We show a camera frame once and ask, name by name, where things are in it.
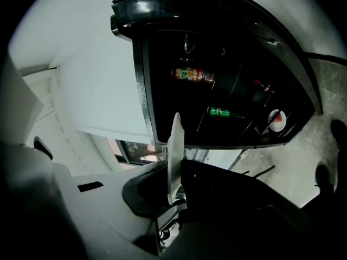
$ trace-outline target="concrete floor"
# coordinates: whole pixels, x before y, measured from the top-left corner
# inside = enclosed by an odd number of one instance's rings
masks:
[[[298,206],[315,197],[314,172],[319,162],[331,171],[337,182],[338,148],[330,132],[330,122],[347,124],[347,67],[322,60],[310,60],[322,96],[322,116],[314,114],[303,130],[287,145],[246,151],[233,171],[255,175],[272,165],[275,169],[258,179]]]

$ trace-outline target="black shoe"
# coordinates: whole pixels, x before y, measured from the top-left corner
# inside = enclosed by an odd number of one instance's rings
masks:
[[[327,170],[326,166],[319,165],[316,168],[316,174],[314,175],[316,179],[316,186],[319,188],[322,188],[324,186],[328,186],[330,184],[329,181],[329,171]]]
[[[330,129],[333,137],[336,140],[337,147],[341,150],[347,148],[347,127],[340,120],[333,120],[330,124]]]

